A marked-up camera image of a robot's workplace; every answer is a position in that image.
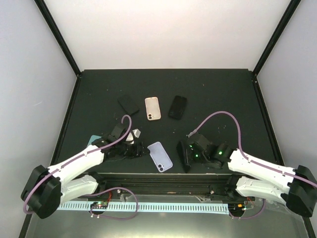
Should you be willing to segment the lavender phone case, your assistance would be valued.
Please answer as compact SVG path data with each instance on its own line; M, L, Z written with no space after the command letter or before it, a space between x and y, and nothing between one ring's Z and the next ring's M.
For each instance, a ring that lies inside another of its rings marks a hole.
M149 145L147 149L150 152L152 161L160 173L163 173L173 167L173 162L160 142L155 142Z

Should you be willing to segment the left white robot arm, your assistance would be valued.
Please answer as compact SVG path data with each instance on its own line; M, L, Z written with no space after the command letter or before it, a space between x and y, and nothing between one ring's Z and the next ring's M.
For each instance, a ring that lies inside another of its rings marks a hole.
M81 196L103 197L106 181L91 168L121 157L135 159L148 155L149 150L139 139L140 130L117 124L113 131L91 141L71 158L45 168L35 167L21 193L23 211L44 219L57 208Z

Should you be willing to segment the black wallet pouch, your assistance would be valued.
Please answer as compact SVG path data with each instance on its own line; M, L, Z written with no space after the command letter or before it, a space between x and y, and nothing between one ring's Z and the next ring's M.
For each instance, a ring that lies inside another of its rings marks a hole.
M117 100L128 115L132 116L139 111L139 107L129 95L120 96Z

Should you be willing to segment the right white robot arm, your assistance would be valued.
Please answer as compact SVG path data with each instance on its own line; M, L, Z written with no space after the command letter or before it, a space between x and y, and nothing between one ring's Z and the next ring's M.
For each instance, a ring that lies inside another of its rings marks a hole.
M177 145L184 171L200 163L208 168L227 166L242 176L233 178L225 187L231 200L240 196L258 197L285 205L290 211L310 218L317 202L317 180L305 166L297 168L273 164L254 156L242 155L240 149L232 149L222 143L213 144L203 135L195 133Z

